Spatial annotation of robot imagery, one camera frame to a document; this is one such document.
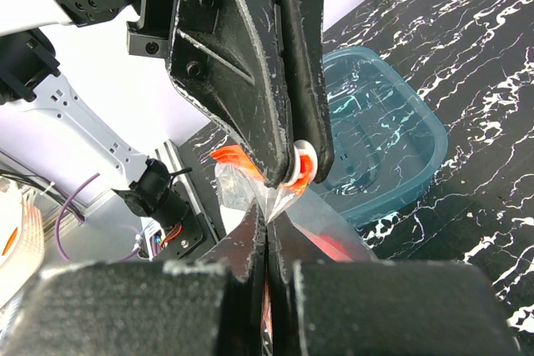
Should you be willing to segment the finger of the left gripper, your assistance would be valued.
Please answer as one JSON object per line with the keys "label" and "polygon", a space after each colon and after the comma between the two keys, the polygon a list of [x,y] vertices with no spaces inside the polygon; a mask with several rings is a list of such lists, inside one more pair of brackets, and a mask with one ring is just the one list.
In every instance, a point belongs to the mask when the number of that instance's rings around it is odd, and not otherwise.
{"label": "finger of the left gripper", "polygon": [[318,158],[314,182],[321,183],[335,159],[322,63],[324,0],[275,0],[275,4],[280,8],[293,139],[313,146]]}

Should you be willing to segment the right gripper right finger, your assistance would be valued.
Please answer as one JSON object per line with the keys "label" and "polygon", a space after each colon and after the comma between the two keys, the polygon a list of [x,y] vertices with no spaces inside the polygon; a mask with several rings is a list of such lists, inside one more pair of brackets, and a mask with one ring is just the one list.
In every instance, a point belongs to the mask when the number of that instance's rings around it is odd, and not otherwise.
{"label": "right gripper right finger", "polygon": [[336,262],[286,215],[268,225],[277,355],[518,355],[484,273],[416,260]]}

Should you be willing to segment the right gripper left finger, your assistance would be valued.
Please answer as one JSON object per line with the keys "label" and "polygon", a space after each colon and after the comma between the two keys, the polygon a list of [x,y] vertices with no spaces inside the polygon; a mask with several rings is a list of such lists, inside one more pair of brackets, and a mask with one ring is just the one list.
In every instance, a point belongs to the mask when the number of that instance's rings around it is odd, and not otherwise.
{"label": "right gripper left finger", "polygon": [[4,355],[259,355],[265,225],[256,203],[194,262],[76,263],[23,290]]}

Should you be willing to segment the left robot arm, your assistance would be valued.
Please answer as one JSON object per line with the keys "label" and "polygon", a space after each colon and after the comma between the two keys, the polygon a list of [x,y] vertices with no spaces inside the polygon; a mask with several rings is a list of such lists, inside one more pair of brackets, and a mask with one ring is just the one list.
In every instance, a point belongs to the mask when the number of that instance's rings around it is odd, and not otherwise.
{"label": "left robot arm", "polygon": [[[266,188],[275,218],[334,161],[322,65],[324,0],[54,0],[79,27],[132,7],[128,52],[162,58],[177,92],[233,144],[214,159]],[[111,189],[139,217],[172,233],[188,204],[174,175],[133,150],[75,93],[39,28],[1,38],[1,102],[83,140],[109,163]]]}

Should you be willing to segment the clear zip top bag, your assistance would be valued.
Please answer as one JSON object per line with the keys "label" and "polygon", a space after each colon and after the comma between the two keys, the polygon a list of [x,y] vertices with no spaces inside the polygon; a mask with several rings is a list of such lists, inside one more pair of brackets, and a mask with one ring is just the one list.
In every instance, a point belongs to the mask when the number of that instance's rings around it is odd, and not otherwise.
{"label": "clear zip top bag", "polygon": [[376,261],[377,257],[351,225],[309,189],[318,169],[318,156],[311,143],[296,141],[294,153],[295,165],[290,180],[277,188],[265,186],[263,176],[239,145],[223,146],[211,153],[226,231],[230,233],[237,228],[249,205],[256,202],[268,225],[286,214],[307,239],[326,234],[347,249],[353,262]]}

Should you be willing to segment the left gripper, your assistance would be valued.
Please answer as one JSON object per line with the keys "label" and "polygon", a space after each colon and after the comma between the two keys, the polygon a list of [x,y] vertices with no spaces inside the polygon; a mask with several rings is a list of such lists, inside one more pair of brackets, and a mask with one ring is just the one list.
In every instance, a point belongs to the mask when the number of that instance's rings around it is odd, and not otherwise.
{"label": "left gripper", "polygon": [[79,28],[132,7],[139,19],[127,23],[128,53],[165,58],[169,50],[176,90],[244,149],[266,185],[287,179],[291,111],[275,0],[54,1]]}

